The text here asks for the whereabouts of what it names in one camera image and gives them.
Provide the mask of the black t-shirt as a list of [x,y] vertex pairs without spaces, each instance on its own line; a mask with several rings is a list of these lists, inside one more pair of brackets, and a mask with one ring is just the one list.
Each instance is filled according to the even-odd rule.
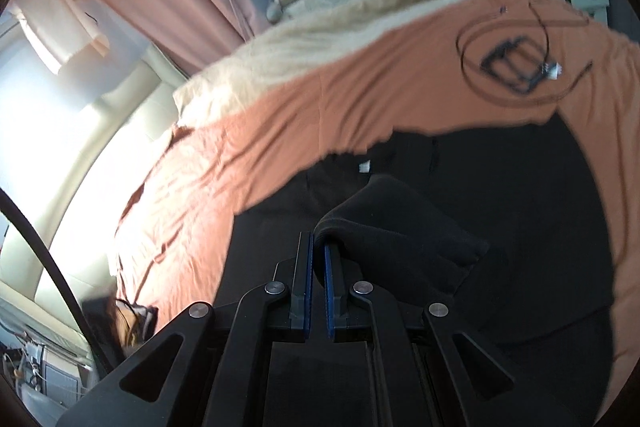
[[395,132],[331,154],[236,216],[217,305],[292,257],[300,233],[420,308],[443,303],[593,424],[613,365],[613,265],[600,195],[564,120]]

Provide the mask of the folded olive brown garment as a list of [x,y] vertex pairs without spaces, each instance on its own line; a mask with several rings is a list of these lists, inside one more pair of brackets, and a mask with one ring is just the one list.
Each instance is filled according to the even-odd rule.
[[132,355],[155,334],[157,309],[132,305],[126,300],[114,301],[115,332],[125,357]]

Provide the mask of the cream padded headboard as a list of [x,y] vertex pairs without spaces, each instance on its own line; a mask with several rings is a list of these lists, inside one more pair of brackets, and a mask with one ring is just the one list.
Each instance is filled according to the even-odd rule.
[[21,28],[1,37],[1,186],[35,228],[77,300],[115,284],[108,245],[177,117],[182,75],[104,5],[87,14],[110,49],[58,74]]

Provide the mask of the brown bed blanket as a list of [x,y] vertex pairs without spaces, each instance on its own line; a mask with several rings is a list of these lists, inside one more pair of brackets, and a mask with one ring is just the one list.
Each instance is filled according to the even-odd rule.
[[[474,62],[510,30],[548,43],[558,79],[518,98]],[[283,83],[239,114],[173,127],[108,253],[119,296],[169,322],[220,285],[234,217],[331,153],[396,130],[561,116],[602,198],[614,267],[613,402],[639,358],[639,47],[559,0],[462,0]]]

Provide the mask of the black rectangular frame device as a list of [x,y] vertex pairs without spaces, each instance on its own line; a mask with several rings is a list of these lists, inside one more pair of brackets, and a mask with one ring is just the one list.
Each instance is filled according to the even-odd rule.
[[518,95],[533,93],[549,78],[553,66],[548,52],[527,36],[499,42],[480,62],[485,75]]

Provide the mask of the white garment hanging on wall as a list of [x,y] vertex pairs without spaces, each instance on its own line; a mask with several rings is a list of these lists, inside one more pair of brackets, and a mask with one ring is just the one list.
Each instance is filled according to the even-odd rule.
[[110,50],[98,23],[74,0],[12,0],[9,11],[54,75],[85,50],[99,57],[106,57]]

